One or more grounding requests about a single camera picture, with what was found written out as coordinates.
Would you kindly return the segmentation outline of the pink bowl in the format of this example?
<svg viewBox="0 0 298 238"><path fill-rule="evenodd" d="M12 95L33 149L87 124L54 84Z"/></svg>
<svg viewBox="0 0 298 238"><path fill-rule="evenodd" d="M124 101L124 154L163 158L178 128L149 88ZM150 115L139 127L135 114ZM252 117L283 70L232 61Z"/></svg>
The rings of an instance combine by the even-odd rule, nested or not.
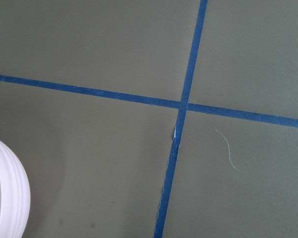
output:
<svg viewBox="0 0 298 238"><path fill-rule="evenodd" d="M22 237L30 201L26 171L15 153L0 141L0 238Z"/></svg>

